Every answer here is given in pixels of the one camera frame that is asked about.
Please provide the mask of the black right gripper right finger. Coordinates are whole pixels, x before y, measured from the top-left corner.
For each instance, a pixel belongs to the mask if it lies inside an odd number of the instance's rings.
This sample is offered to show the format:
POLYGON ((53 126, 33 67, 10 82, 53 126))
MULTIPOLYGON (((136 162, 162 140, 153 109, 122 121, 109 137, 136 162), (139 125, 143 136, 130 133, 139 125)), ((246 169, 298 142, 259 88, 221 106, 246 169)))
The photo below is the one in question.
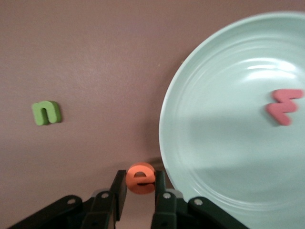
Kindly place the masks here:
POLYGON ((155 172, 152 229, 246 229, 247 226, 207 198, 186 202, 182 193, 166 187, 165 172, 155 172))

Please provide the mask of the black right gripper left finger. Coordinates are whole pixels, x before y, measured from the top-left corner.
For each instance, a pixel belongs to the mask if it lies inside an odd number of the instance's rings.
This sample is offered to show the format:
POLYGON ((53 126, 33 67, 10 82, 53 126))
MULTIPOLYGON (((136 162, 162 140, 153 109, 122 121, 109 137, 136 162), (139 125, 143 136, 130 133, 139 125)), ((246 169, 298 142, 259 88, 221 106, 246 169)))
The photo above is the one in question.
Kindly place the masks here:
POLYGON ((109 189, 97 190, 87 200, 64 196, 10 226, 11 229, 114 229, 127 194, 126 170, 119 170, 109 189))

